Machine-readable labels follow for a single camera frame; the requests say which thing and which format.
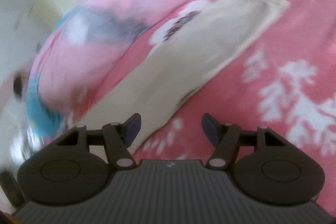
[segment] blue fabric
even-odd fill
[[[61,128],[63,115],[49,110],[38,95],[38,77],[29,77],[26,93],[26,114],[31,131],[44,138],[55,137]]]

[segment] folded beige garment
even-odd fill
[[[145,59],[81,120],[88,129],[142,116],[131,153],[181,105],[258,38],[286,0],[218,0]]]

